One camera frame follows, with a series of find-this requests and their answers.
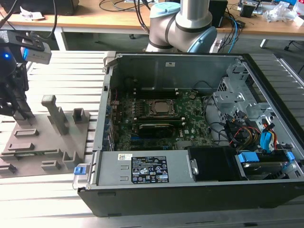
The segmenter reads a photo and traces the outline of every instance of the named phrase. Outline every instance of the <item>white sticker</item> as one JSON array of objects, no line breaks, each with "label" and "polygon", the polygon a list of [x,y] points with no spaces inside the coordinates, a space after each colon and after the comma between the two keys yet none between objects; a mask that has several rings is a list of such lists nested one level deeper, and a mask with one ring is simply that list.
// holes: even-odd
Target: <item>white sticker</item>
[{"label": "white sticker", "polygon": [[166,62],[166,67],[175,67],[175,62]]},{"label": "white sticker", "polygon": [[119,153],[118,160],[131,160],[132,154],[131,153]]}]

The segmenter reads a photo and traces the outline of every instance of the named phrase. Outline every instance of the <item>motherboard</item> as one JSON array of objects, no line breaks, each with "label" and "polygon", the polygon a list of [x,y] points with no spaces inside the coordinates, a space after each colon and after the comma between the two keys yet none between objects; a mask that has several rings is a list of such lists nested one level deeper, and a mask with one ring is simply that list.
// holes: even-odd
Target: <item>motherboard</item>
[{"label": "motherboard", "polygon": [[195,91],[134,91],[112,104],[116,151],[183,150],[213,144]]}]

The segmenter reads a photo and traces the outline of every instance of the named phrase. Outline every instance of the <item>white paper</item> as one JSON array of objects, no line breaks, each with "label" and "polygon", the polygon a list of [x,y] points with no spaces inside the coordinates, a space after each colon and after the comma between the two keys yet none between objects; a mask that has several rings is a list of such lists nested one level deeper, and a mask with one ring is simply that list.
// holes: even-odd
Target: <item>white paper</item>
[{"label": "white paper", "polygon": [[40,12],[29,12],[25,9],[23,9],[21,6],[20,6],[20,10],[21,10],[21,13],[20,15],[25,19],[25,20],[40,20],[40,19],[44,19],[45,17],[42,16],[42,14]]}]

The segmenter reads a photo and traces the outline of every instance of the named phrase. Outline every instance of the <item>black device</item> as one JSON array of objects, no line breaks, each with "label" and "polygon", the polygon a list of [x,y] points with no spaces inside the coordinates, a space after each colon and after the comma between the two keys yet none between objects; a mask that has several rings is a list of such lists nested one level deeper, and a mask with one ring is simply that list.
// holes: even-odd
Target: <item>black device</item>
[{"label": "black device", "polygon": [[242,5],[239,15],[244,18],[251,18],[251,15],[255,8],[255,6]]},{"label": "black device", "polygon": [[[177,3],[181,2],[181,0],[166,1],[172,1]],[[212,14],[212,26],[216,28],[221,27],[227,4],[227,0],[210,0],[209,11]]]},{"label": "black device", "polygon": [[20,48],[43,53],[45,47],[39,38],[13,31],[0,31],[0,115],[27,120],[33,116],[26,100],[29,89],[26,59]]},{"label": "black device", "polygon": [[[79,0],[55,0],[58,15],[72,16],[79,4]],[[15,0],[0,0],[5,12],[9,12]],[[19,1],[14,9],[14,13],[20,13],[20,6],[31,12],[41,12],[54,14],[53,0],[23,0]]]}]

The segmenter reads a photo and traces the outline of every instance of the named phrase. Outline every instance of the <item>blue latch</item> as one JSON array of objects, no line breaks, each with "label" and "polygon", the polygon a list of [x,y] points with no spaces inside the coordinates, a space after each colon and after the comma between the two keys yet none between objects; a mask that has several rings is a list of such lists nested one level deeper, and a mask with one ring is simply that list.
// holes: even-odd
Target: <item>blue latch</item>
[{"label": "blue latch", "polygon": [[271,142],[271,133],[270,132],[262,132],[261,139],[260,139],[260,145],[263,150],[266,151],[266,153],[270,153],[269,144]]},{"label": "blue latch", "polygon": [[256,152],[242,152],[238,155],[241,163],[243,162],[259,162],[259,158]]},{"label": "blue latch", "polygon": [[75,167],[74,175],[86,175],[86,167]]},{"label": "blue latch", "polygon": [[287,157],[288,157],[290,162],[295,159],[295,156],[291,151],[287,152]]}]

